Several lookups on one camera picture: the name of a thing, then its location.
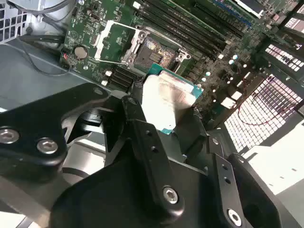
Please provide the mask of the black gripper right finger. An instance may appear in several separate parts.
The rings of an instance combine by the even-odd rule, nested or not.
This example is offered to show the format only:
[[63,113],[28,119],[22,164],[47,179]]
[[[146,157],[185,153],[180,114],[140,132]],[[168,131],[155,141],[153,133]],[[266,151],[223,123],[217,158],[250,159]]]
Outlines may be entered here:
[[296,219],[249,162],[207,132],[199,112],[183,111],[175,128],[184,163],[207,176],[215,222],[222,228],[295,228]]

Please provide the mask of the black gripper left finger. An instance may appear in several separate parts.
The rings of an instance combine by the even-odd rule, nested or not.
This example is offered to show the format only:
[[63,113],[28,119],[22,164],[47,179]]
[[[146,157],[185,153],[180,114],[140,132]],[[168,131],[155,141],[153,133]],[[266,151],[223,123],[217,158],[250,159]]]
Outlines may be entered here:
[[152,203],[160,211],[161,223],[175,222],[185,210],[185,201],[177,191],[170,161],[155,127],[146,121],[136,98],[117,98],[91,83],[3,112],[1,173],[29,182],[54,178],[67,157],[68,146],[87,134],[84,116],[94,109],[106,135],[104,168],[133,153],[145,174]]

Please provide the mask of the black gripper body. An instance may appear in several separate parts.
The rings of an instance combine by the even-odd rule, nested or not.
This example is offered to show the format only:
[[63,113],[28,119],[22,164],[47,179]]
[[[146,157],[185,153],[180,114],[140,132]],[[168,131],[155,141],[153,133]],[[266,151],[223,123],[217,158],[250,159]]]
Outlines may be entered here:
[[[207,176],[170,161],[183,214],[172,228],[219,228],[214,193]],[[65,190],[50,215],[52,228],[162,228],[145,174],[133,153]]]

